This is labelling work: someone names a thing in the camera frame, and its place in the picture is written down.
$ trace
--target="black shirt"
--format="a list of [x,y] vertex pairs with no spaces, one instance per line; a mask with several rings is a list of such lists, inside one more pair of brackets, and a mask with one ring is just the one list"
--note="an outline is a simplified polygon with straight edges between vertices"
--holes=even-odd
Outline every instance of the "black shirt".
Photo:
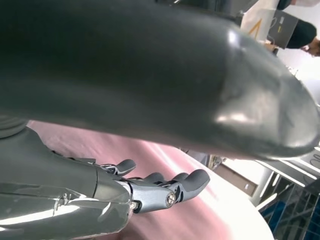
[[317,29],[311,23],[298,20],[289,40],[288,49],[300,49],[311,43],[317,36]]

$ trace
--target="silver metal joint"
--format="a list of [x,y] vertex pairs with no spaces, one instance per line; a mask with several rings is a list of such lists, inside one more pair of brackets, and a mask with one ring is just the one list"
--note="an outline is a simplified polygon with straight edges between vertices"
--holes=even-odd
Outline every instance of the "silver metal joint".
[[167,207],[171,208],[176,202],[176,195],[173,192],[170,192],[165,201]]
[[135,202],[135,201],[132,201],[131,204],[130,204],[130,209],[132,209],[132,210],[136,210],[136,209],[137,209],[139,207],[139,204],[137,203],[137,202]]

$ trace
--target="pink fabric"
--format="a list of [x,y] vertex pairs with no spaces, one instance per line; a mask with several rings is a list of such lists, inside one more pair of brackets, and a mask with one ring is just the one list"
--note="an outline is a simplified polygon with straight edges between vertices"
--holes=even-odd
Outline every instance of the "pink fabric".
[[35,122],[29,124],[52,150],[66,157],[95,158],[98,164],[133,159],[137,169],[126,177],[160,172],[207,170],[209,185],[199,196],[171,209],[134,215],[124,230],[101,240],[273,240],[266,223],[235,187],[172,146],[85,129]]

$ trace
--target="laptop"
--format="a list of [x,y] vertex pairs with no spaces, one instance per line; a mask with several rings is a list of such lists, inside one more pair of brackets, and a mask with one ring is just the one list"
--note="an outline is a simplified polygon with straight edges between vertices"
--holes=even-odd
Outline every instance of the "laptop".
[[298,23],[298,18],[276,10],[266,39],[272,44],[285,49]]

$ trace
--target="robotic hand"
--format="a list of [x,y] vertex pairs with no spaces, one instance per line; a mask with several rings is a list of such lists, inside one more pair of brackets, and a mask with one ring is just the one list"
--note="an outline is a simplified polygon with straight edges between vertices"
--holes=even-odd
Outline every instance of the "robotic hand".
[[191,174],[180,173],[170,181],[158,172],[154,172],[145,178],[123,178],[134,170],[133,160],[127,159],[118,165],[101,165],[107,173],[122,177],[117,182],[124,186],[131,195],[130,208],[134,213],[146,213],[168,209],[174,204],[187,201],[201,193],[210,181],[209,175],[202,169]]
[[6,240],[116,233],[134,213],[192,199],[210,181],[204,170],[169,181],[157,172],[125,178],[136,167],[133,160],[97,165],[94,159],[64,157],[28,127],[0,138],[0,150],[0,239]]

